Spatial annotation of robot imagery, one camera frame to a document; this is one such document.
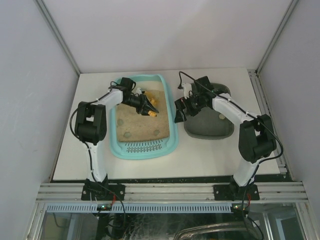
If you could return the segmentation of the orange plastic litter scoop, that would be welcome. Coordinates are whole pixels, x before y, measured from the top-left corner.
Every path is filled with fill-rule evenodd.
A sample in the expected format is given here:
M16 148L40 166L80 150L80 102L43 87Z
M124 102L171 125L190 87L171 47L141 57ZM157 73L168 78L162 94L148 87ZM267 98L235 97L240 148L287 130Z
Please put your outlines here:
M158 100L156 96L150 91L144 91L143 94L146 96L152 107L155 109L158 105ZM148 110L147 114L151 117L157 117L157 113L155 110Z

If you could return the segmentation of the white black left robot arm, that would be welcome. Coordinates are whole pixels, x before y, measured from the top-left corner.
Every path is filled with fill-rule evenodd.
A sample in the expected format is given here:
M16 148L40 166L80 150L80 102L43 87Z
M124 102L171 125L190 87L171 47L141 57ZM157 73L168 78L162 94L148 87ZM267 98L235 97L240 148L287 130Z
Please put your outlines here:
M156 109L144 93L133 93L136 82L123 77L119 83L111 83L108 91L91 102L81 101L72 113L69 124L73 136L83 143L88 151L88 180L103 183L108 179L104 164L103 141L107 135L107 112L113 107L124 104L135 108L142 116L156 117Z

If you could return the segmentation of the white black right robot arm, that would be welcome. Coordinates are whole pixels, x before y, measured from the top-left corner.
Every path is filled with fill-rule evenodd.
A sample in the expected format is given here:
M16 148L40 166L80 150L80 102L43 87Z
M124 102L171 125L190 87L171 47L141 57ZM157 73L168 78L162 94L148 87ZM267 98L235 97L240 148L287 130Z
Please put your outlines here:
M238 151L241 162L232 176L238 187L245 187L254 181L262 162L271 160L271 153L277 148L277 138L273 123L267 114L257 115L244 110L231 95L222 88L212 86L207 76L193 79L196 90L190 83L181 81L178 89L183 96L175 100L175 123L187 121L187 116L194 117L203 108L210 108L239 127Z

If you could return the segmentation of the teal plastic litter box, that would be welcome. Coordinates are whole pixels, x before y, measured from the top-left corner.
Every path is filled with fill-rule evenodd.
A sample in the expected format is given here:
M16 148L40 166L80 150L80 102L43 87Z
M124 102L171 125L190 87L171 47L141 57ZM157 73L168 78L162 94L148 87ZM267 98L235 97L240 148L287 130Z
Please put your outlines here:
M151 92L158 104L155 107L157 117L142 116L136 109L119 104L109 111L108 130L109 147L113 155L125 160L143 160L158 158L173 152L178 143L178 127L174 123L175 104L170 86L160 74L141 74L130 76L136 82L133 89ZM131 137L125 138L124 133L130 132Z

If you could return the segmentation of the dark grey plastic bin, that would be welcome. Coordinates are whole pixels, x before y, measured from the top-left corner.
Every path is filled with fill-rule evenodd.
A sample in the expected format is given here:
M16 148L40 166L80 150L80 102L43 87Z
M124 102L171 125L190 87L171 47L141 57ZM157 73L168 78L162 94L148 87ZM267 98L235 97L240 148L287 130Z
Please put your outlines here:
M208 102L211 97L206 93L200 93L196 83L191 83L192 96L200 107L200 112L195 116L187 115L183 123L184 130L192 137L203 140L222 140L230 137L234 132L234 124L225 119L220 119L220 113L211 109Z

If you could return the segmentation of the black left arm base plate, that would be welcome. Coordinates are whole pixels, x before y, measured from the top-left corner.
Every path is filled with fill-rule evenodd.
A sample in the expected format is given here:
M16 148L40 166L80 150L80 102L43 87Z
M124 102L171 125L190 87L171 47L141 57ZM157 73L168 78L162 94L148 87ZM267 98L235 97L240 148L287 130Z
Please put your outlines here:
M108 189L93 183L86 183L82 188L82 201L111 201L125 198L126 186L123 184L112 184L107 186Z

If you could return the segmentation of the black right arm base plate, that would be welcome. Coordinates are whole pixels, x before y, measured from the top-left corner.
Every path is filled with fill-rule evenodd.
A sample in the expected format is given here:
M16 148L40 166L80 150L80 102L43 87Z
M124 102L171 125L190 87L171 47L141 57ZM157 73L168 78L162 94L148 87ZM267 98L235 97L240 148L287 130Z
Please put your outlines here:
M248 186L238 186L237 184L215 184L213 185L213 194L216 201L240 201L249 199L253 201L260 200L258 186L250 184Z

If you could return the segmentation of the aluminium mounting rail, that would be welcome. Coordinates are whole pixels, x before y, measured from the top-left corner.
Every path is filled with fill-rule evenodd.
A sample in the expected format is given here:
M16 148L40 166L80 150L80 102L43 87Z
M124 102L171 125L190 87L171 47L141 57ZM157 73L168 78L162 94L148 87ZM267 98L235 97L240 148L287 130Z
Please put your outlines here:
M79 203L82 183L43 183L38 203ZM303 203L308 201L301 182L258 182L250 194L251 203ZM218 202L213 183L126 183L119 193L125 203L207 203Z

